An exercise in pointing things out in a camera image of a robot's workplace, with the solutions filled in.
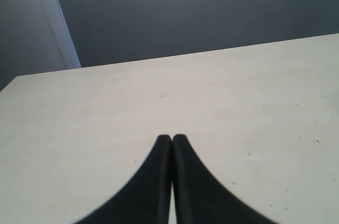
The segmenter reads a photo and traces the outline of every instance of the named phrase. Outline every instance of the table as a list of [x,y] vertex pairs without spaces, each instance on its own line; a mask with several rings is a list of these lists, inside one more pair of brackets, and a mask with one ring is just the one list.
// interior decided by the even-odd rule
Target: table
[[338,82],[339,34],[17,77],[0,92],[0,222],[72,223],[158,134],[184,133],[257,211],[338,223]]

